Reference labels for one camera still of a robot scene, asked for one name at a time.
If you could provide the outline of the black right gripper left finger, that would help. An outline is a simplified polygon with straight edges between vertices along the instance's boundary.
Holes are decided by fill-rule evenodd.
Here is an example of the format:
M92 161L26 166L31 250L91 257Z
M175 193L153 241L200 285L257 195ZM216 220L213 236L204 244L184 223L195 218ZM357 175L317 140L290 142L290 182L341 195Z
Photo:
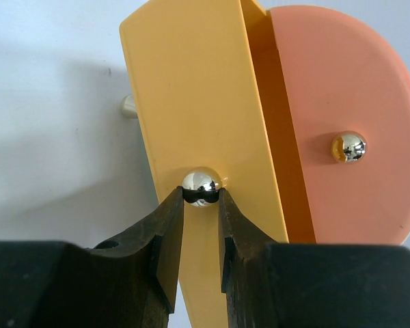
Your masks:
M174 312L182 189L94 248L0 241L0 327L166 327Z

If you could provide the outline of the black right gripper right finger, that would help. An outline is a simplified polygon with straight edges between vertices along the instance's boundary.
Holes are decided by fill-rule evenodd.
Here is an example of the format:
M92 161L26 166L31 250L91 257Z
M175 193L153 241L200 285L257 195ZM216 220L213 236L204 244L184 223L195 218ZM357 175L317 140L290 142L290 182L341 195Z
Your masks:
M410 327L410 250L278 243L219 193L230 327Z

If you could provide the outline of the orange drawer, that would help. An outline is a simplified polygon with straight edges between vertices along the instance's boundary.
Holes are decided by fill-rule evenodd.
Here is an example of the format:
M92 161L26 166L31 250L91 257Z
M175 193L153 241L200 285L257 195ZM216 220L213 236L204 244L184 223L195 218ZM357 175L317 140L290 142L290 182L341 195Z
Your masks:
M410 234L410 74L374 29L339 11L270 11L316 240Z

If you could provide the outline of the yellow drawer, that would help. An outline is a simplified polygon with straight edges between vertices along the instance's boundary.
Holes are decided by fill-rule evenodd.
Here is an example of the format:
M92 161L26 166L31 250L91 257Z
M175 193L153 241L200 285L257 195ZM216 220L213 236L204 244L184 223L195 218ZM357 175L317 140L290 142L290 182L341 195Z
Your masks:
M314 243L271 12L148 1L120 39L158 199L203 169L275 241Z

